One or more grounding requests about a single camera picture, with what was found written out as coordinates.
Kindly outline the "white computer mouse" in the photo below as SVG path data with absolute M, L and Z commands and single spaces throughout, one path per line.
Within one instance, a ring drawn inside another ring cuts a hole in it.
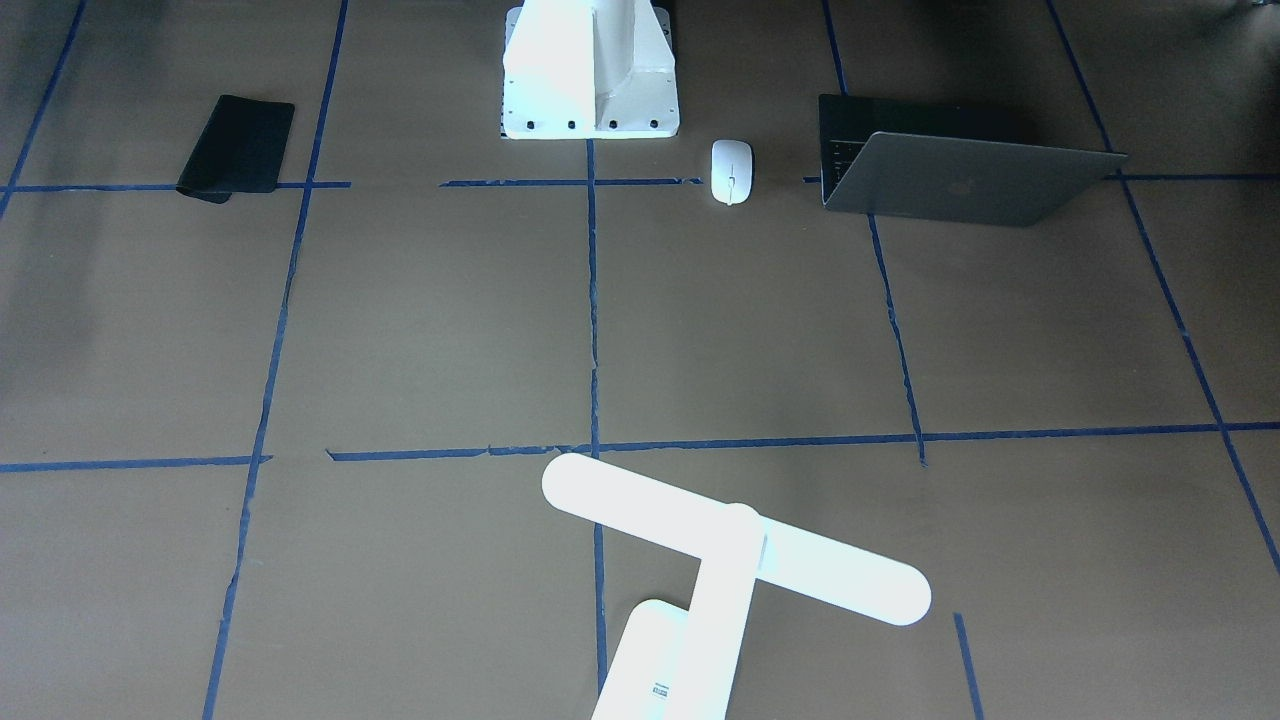
M 746 202 L 753 191 L 754 151 L 736 138 L 718 138 L 710 146 L 710 192 L 727 206 Z

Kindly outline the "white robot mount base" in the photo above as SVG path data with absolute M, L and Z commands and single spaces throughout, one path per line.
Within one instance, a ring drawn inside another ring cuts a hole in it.
M 668 1 L 525 1 L 506 14 L 500 133 L 643 140 L 678 133 Z

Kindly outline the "grey laptop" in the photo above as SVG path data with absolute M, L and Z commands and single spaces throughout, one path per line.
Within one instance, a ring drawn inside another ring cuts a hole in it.
M 818 120 L 829 211 L 1034 225 L 1129 159 L 1039 143 L 1016 113 L 983 105 L 822 94 Z

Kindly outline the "black folded mouse pad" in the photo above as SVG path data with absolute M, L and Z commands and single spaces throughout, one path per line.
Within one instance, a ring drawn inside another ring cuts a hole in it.
M 236 193 L 276 188 L 296 106 L 224 94 L 175 183 L 175 191 L 224 204 Z

